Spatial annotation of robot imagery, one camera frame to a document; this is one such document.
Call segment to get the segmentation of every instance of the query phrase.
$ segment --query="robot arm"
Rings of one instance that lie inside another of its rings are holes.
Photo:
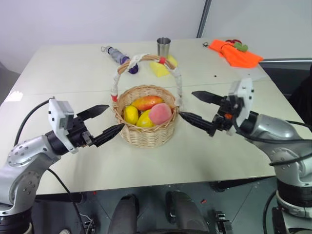
[[[233,84],[229,95],[192,92],[201,101],[219,105],[212,122],[193,113],[180,112],[183,119],[211,137],[216,130],[238,133],[262,150],[276,173],[277,202],[285,230],[312,230],[312,140],[302,139],[288,122],[251,111],[254,90],[251,79]]]
[[[85,120],[100,115],[108,107],[97,105],[74,118],[67,101],[49,100],[49,121],[53,130],[16,145],[0,170],[0,233],[10,228],[16,230],[10,226],[19,223],[15,220],[17,216],[20,219],[23,217],[21,214],[30,210],[43,173],[63,154],[74,154],[79,147],[98,147],[119,133],[124,124],[112,126],[93,137],[84,124]]]

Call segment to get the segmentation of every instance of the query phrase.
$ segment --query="stainless steel cup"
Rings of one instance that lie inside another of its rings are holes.
[[[157,39],[157,53],[158,56],[168,57],[169,47],[171,40],[169,38],[158,38]]]

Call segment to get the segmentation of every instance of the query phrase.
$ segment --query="orange towel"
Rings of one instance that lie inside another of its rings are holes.
[[[239,51],[234,47],[233,43],[222,40],[214,40],[209,45],[209,48],[218,51],[233,67],[254,68],[263,60],[259,55],[255,55],[249,51]]]

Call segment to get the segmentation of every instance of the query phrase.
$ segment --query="white wall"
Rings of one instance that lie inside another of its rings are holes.
[[[0,62],[22,72],[41,45],[195,38],[204,0],[1,0]]]
[[[312,0],[212,0],[203,37],[236,37],[265,59],[312,57]]]

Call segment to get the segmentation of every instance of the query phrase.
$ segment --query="yellow lemon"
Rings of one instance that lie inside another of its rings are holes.
[[[123,112],[123,119],[130,124],[135,125],[138,120],[138,111],[134,106],[126,106]]]
[[[138,119],[136,125],[138,127],[143,127],[143,128],[150,128],[150,127],[153,127],[154,124],[153,122],[151,121],[151,119],[149,118],[148,114],[151,112],[151,110],[147,110],[147,111],[144,111],[140,118]]]

